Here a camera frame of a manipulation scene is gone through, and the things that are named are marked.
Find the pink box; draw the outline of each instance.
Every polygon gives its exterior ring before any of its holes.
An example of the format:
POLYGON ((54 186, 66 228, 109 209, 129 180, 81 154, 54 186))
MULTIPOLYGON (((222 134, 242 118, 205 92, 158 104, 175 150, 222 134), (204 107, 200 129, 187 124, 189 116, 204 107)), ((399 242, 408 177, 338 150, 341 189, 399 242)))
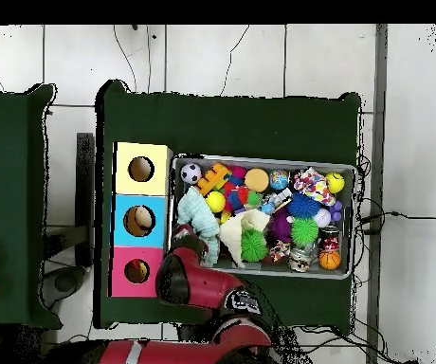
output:
POLYGON ((112 263, 113 298, 156 298, 155 276, 163 260, 163 248, 114 247, 112 263), (149 276, 143 283, 132 283, 125 277, 125 265, 139 259, 149 266, 149 276))

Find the sticker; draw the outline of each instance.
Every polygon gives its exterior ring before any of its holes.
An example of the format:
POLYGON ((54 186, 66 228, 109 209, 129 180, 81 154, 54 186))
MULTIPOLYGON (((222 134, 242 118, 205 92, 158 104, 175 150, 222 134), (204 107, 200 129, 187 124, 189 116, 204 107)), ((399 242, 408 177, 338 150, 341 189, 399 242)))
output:
POLYGON ((225 300, 225 307, 233 310, 246 310, 248 313, 261 315, 259 302, 246 290, 233 290, 225 300))

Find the building block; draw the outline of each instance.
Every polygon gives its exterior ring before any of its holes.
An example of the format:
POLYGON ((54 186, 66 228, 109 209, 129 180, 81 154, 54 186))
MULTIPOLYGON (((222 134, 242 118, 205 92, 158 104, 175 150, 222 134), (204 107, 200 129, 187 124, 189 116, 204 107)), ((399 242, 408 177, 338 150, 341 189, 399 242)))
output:
POLYGON ((164 249, 153 247, 114 247, 111 264, 110 297, 113 298, 156 298, 155 276, 163 260, 164 249), (143 283, 130 282, 125 276, 125 265, 139 259, 149 267, 149 276, 143 283))
POLYGON ((117 153, 116 193, 132 195, 169 195, 169 170, 173 152, 165 145, 114 142, 117 153), (148 181, 135 181, 131 162, 143 156, 152 166, 148 181))
POLYGON ((205 173, 204 177, 198 180, 196 185, 201 195, 205 196, 211 190, 220 190, 227 182, 225 176, 230 174, 230 171, 221 163, 215 163, 213 167, 205 173))

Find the dark green table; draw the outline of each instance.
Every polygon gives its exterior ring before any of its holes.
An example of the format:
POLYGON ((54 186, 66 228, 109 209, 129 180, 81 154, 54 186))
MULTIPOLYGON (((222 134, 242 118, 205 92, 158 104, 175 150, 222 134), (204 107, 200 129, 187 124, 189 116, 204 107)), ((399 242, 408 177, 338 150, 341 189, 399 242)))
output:
MULTIPOLYGON (((112 144, 165 144, 174 153, 356 164, 360 98, 204 98, 131 94, 109 81, 97 95, 96 291, 94 322, 199 323, 201 310, 157 299, 108 298, 112 144)), ((286 325, 335 325, 349 332, 351 277, 342 280, 244 276, 258 284, 286 325)))

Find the toy block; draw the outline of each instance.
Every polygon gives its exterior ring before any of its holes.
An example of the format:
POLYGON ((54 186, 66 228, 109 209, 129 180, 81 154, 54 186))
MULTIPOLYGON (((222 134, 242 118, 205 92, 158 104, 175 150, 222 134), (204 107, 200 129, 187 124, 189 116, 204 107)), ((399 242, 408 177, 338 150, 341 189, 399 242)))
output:
POLYGON ((116 194, 113 245, 163 247, 168 225, 167 200, 116 194))
POLYGON ((155 276, 164 249, 153 247, 114 247, 111 265, 112 298, 155 298, 155 276))
POLYGON ((116 193, 169 194, 169 169, 173 152, 165 145, 115 142, 116 193))
POLYGON ((197 183, 197 189, 201 192, 201 195, 205 196, 211 190, 220 190, 227 182, 225 176, 230 174, 230 171, 221 163, 215 163, 213 167, 205 173, 204 177, 201 177, 197 183))

